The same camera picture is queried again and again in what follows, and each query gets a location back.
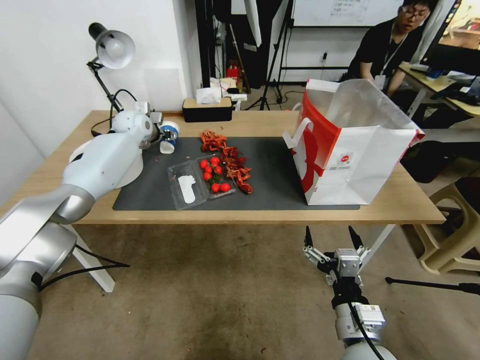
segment glasses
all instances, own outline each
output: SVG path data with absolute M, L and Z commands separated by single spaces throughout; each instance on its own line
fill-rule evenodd
M 414 8 L 412 7 L 407 7 L 407 6 L 402 6 L 401 7 L 401 10 L 403 11 L 403 13 L 405 14 L 405 16 L 407 18 L 418 18 L 418 19 L 424 19 L 427 17 L 427 15 L 429 14 L 429 12 L 427 10 L 423 10 L 423 11 L 415 11 Z

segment plastic chair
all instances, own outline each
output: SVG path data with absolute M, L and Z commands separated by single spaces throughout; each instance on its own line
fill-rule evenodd
M 425 252 L 419 258 L 421 266 L 434 274 L 450 270 L 480 272 L 480 260 L 463 257 L 473 248 L 480 249 L 480 178 L 461 178 L 437 191 L 430 199 L 434 204 L 443 199 L 453 200 L 460 207 L 463 223 L 441 243 L 426 225 L 414 226 L 425 246 Z

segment paper shopping bag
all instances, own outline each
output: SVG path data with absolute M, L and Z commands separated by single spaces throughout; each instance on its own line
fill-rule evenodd
M 285 131 L 309 205 L 368 205 L 424 136 L 368 80 L 309 80 L 294 136 Z

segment black shirt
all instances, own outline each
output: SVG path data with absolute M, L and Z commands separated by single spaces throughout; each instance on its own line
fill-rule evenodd
M 400 45 L 393 40 L 390 42 L 394 21 L 395 19 L 382 22 L 366 32 L 348 68 L 349 78 L 361 77 L 360 63 L 372 63 L 370 70 L 372 76 L 380 75 L 386 63 L 385 59 L 388 61 L 397 48 L 398 51 L 388 63 L 384 75 L 387 77 L 392 76 L 394 70 L 402 62 L 410 62 L 412 60 L 422 40 L 423 27 L 418 27 L 408 33 L 408 36 Z

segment black desk mat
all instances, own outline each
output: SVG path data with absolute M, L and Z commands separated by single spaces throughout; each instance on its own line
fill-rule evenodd
M 208 200 L 189 210 L 358 210 L 359 205 L 308 206 L 289 149 L 281 137 L 229 137 L 251 168 L 248 183 L 253 193 L 237 189 L 231 195 Z M 159 145 L 143 151 L 143 171 L 124 186 L 113 204 L 114 210 L 175 210 L 167 168 L 205 156 L 196 137 L 180 137 L 175 152 L 160 154 Z

